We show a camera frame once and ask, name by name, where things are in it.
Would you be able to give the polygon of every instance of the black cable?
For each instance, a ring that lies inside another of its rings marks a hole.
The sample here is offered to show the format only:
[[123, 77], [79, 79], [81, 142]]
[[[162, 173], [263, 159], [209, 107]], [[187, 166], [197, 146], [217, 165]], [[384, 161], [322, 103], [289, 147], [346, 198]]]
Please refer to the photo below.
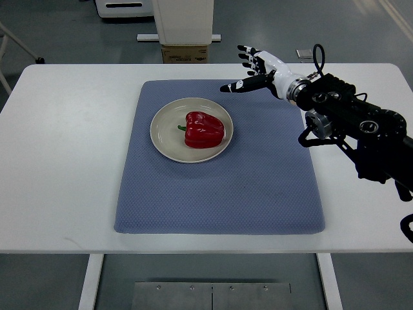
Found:
[[[320, 49], [321, 51], [321, 66], [318, 65], [318, 60], [317, 60], [317, 48]], [[317, 73], [320, 76], [324, 76], [323, 73], [323, 68], [324, 68], [324, 63], [325, 63], [325, 53], [324, 53], [324, 48], [321, 44], [316, 44], [314, 45], [313, 49], [312, 49], [312, 60], [314, 62], [314, 65], [316, 66], [317, 69]]]

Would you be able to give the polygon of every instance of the cardboard box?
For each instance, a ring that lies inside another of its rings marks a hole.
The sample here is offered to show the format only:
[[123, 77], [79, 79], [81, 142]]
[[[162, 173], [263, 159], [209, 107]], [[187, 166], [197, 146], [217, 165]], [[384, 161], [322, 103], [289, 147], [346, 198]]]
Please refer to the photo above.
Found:
[[162, 45], [163, 63], [208, 63], [208, 45]]

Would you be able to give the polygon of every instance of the robot finger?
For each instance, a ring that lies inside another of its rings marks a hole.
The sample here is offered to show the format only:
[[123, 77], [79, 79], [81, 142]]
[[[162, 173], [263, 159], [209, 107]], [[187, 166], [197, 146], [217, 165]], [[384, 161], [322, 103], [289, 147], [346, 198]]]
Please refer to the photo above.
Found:
[[254, 57], [252, 57], [251, 55], [248, 55], [248, 54], [238, 54], [238, 57], [241, 58], [241, 59], [246, 59], [251, 63], [254, 62]]
[[252, 70], [256, 69], [255, 63], [243, 63], [243, 67], [245, 68], [251, 68]]
[[270, 86], [272, 77], [267, 74], [258, 74], [250, 76], [238, 82], [221, 86], [219, 89], [222, 92], [251, 92], [256, 89], [261, 89]]
[[260, 50], [255, 49], [254, 47], [250, 47], [250, 46], [245, 46], [245, 45], [238, 45], [238, 49], [246, 52], [247, 54], [254, 56], [254, 54], [260, 52]]

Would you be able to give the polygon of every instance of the metal plate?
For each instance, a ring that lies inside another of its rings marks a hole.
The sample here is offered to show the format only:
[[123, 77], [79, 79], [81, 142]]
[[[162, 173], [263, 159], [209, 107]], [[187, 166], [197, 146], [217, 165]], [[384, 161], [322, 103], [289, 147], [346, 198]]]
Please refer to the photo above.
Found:
[[286, 283], [214, 284], [213, 310], [288, 310], [292, 308]]
[[132, 310], [211, 310], [211, 284], [135, 282]]
[[132, 310], [291, 310], [284, 283], [136, 282]]

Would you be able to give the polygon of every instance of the red bell pepper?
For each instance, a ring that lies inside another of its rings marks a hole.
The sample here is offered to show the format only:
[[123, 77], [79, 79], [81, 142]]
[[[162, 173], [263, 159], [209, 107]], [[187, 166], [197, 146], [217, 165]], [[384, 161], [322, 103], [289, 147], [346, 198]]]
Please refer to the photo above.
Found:
[[185, 144], [195, 149], [216, 147], [224, 138], [224, 124], [204, 112], [189, 112], [186, 115], [186, 127], [178, 125], [185, 131]]

